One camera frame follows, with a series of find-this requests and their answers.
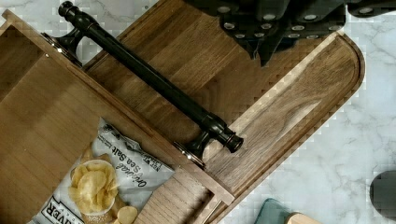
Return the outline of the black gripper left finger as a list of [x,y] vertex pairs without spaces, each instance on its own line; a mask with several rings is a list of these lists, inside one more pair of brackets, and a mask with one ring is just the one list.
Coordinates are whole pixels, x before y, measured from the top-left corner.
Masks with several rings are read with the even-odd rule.
[[285,37],[290,25],[290,0],[184,0],[211,17],[243,48],[252,60],[270,60],[291,47]]

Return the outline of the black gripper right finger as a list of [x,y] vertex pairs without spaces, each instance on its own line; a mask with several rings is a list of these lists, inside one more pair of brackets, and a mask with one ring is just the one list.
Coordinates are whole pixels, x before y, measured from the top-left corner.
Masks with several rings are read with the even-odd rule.
[[316,39],[341,29],[346,12],[371,18],[394,10],[395,0],[260,0],[262,25],[271,26],[260,45],[261,66],[298,38]]

